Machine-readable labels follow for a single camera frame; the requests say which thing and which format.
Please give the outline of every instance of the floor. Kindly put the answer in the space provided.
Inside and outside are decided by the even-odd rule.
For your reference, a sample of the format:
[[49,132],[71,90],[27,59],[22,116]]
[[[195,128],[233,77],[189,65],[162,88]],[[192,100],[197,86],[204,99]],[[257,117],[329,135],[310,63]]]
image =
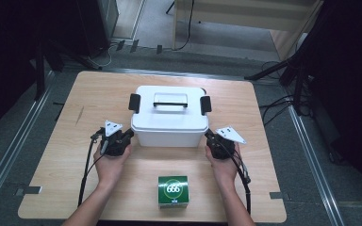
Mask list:
[[[105,72],[164,73],[182,76],[206,74],[216,79],[233,80],[243,80],[243,75],[258,73],[279,61],[268,30],[251,27],[219,28],[218,24],[198,23],[192,26],[193,32],[186,49],[180,52],[164,51],[158,55],[158,44],[163,45],[165,50],[171,46],[171,35],[168,33],[171,33],[169,23],[173,22],[172,11],[169,15],[165,14],[171,2],[145,0],[142,3],[136,0],[137,6],[133,9],[143,6],[140,15],[134,17],[136,20],[140,17],[140,22],[135,29],[128,29],[127,35],[115,39],[126,40],[126,44],[130,45],[133,40],[139,40],[136,52],[132,52],[132,47],[126,45],[122,50],[112,48],[109,50],[110,55],[104,53],[93,60],[102,65],[110,61],[103,69]],[[121,1],[118,0],[118,3],[122,15]],[[230,41],[235,37],[213,35],[218,29],[230,29],[233,31],[232,34],[246,33],[251,38],[248,41]],[[179,31],[180,37],[182,34],[185,35],[185,31]],[[197,44],[198,35],[215,38],[205,44]],[[183,41],[179,40],[177,44],[183,44]],[[8,222],[10,225],[59,225],[62,222],[19,219],[17,209],[22,197],[14,194],[19,187],[28,185],[55,127],[55,117],[60,111],[60,105],[53,103],[65,103],[76,75],[85,70],[71,59],[64,59],[66,67],[62,73],[54,73],[55,76],[50,82],[50,95],[42,103],[40,115],[35,119],[30,131],[25,134],[22,145],[18,147],[18,156],[14,157],[17,159],[12,163],[12,168],[6,175],[8,178],[0,189],[0,225],[8,225]],[[254,86],[260,105],[268,105],[293,91],[292,88],[284,89],[279,86],[277,80],[270,77],[255,82]],[[34,88],[30,88],[0,121],[0,161],[9,150],[12,138],[18,133],[28,109],[35,104],[33,93]],[[269,111],[266,119],[276,115],[279,110],[280,108],[275,108]],[[287,108],[265,128],[288,214],[287,221],[279,225],[362,225],[362,175],[349,164],[337,166],[329,161],[327,145],[321,137],[315,119],[296,117],[293,109]],[[141,222],[118,223],[154,225]]]

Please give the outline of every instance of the box lid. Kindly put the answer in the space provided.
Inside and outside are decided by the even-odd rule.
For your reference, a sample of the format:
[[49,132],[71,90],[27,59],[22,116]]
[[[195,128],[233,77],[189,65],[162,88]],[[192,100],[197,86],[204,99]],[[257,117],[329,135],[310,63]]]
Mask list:
[[208,128],[207,115],[201,110],[201,88],[140,86],[139,113],[132,116],[135,131],[204,132]]

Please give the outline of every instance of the green tea box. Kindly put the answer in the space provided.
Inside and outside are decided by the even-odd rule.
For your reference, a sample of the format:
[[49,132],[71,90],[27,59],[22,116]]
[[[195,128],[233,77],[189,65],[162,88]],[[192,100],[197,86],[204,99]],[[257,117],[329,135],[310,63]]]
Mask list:
[[158,177],[158,206],[187,207],[189,203],[187,176]]

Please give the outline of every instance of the human hand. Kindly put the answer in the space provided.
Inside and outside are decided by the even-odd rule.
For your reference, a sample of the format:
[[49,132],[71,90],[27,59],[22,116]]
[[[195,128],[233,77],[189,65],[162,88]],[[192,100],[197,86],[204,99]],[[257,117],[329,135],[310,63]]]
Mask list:
[[[101,157],[100,150],[101,145],[98,146],[93,155],[94,161]],[[130,144],[125,148],[123,155],[116,157],[104,155],[96,162],[95,167],[99,177],[98,186],[114,188],[122,175],[125,160],[127,160],[131,152],[132,147]]]
[[[205,146],[205,149],[206,158],[211,163],[211,168],[213,168],[214,178],[216,179],[217,185],[219,187],[233,186],[238,169],[232,159],[216,159],[211,154],[211,150],[208,146]],[[235,142],[235,151],[240,155],[239,144],[237,142]],[[240,160],[238,158],[235,158],[235,160],[238,164],[240,164]]]

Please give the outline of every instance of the gray carpet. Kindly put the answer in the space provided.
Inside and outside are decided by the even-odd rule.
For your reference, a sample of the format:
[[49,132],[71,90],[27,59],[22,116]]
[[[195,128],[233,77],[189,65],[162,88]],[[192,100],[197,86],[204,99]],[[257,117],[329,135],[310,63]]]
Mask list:
[[[203,56],[191,53],[164,52],[156,54],[154,49],[139,48],[130,53],[130,47],[116,52],[111,50],[112,63],[103,71],[110,72],[118,69],[138,69],[178,73],[205,73],[223,75],[223,79],[241,80],[243,75],[252,75],[261,71],[264,62],[243,58],[222,56]],[[38,166],[41,155],[55,127],[55,118],[71,90],[76,75],[84,71],[78,63],[65,58],[66,66],[62,73],[57,73],[52,92],[37,118],[33,129],[25,141],[8,178],[0,190],[0,225],[60,225],[62,220],[21,219],[17,210],[22,197],[15,196],[18,187],[28,185]],[[106,64],[108,55],[102,54],[94,59]],[[285,95],[277,81],[266,78],[254,83],[258,103],[268,105]],[[13,139],[28,108],[33,103],[35,87],[31,87],[16,106],[0,121],[0,158]],[[269,112],[269,119],[276,113]],[[362,225],[362,176],[352,167],[336,166],[330,163],[315,122],[304,118],[306,129],[313,139],[317,155],[327,179],[334,190],[340,210],[347,225]],[[266,134],[271,148],[271,154],[281,186],[281,191],[290,196],[285,200],[287,221],[279,225],[331,225],[320,193],[313,179],[310,167],[304,155],[301,142],[287,111],[279,115],[266,126]],[[100,222],[100,225],[178,225],[177,223],[154,222]]]

